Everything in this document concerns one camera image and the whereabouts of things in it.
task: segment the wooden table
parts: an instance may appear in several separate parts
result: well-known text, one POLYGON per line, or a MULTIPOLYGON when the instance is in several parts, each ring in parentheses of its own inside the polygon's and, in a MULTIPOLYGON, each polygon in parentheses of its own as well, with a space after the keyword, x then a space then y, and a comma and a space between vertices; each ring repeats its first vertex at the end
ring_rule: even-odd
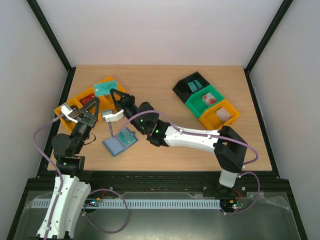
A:
MULTIPOLYGON (((136 105, 150 102, 154 109, 165 112, 178 126, 201 129, 204 127, 184 105, 172 88, 178 80, 194 73, 209 81, 241 113, 231 127, 259 152, 259 160, 245 170, 271 171, 272 167, 249 92, 244 70, 240 66, 132 66, 79 65, 73 78, 69 99, 112 76, 126 91, 135 96, 136 105)), ((125 122, 113 124, 116 132, 125 122)), ((60 124, 59 133, 69 132, 60 124)), ((137 133, 139 141, 116 157, 111 156, 102 141, 110 137, 108 124, 99 121, 91 131, 96 141, 82 148, 85 170, 94 171, 220 171, 214 154, 188 147, 155 147, 146 136, 137 133)), ((247 151, 245 161, 254 153, 247 151)))

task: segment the red package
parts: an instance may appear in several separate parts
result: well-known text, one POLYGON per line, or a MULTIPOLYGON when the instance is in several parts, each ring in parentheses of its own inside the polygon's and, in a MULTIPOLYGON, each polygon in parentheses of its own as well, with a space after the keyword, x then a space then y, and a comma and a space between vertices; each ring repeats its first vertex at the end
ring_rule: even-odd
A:
POLYGON ((80 99, 79 102, 84 106, 94 97, 95 97, 95 94, 91 93, 88 96, 85 96, 84 98, 80 99))

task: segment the white ventilation grille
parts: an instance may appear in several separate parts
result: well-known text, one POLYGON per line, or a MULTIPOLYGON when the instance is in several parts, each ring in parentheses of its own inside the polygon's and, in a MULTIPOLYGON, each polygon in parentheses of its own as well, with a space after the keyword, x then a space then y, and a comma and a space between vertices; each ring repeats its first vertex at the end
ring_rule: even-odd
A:
MULTIPOLYGON (((125 200, 129 209, 220 209, 220 200, 164 200, 164 199, 128 199, 125 200)), ((32 209, 47 209, 50 199, 35 199, 32 209)), ((121 199, 105 199, 87 209, 124 209, 125 204, 121 199)))

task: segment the pink object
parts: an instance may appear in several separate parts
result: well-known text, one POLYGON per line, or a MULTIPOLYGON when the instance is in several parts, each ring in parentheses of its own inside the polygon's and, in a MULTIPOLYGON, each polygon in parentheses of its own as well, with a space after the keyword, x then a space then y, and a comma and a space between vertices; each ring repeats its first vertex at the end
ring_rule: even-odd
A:
POLYGON ((217 102, 217 99, 210 93, 208 92, 206 95, 202 96, 202 101, 207 105, 210 106, 214 103, 217 102))

